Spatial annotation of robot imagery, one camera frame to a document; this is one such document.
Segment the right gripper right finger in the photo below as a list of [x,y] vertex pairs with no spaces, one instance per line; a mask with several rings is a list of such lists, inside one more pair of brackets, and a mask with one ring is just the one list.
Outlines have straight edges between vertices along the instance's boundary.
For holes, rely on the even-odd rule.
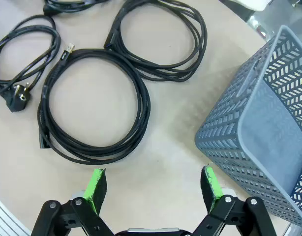
[[224,194],[210,166],[201,170],[200,185],[208,214],[193,236],[218,236],[226,225],[236,226],[241,236],[275,236],[276,231],[263,200],[249,197],[245,201]]

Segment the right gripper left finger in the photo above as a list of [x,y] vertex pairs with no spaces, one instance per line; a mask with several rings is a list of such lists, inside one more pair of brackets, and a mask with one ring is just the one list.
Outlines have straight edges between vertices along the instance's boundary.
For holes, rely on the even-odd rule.
[[46,201],[35,222],[32,236],[67,236],[73,228],[82,228],[88,236],[113,236],[99,216],[107,193],[106,170],[95,169],[83,196],[61,204]]

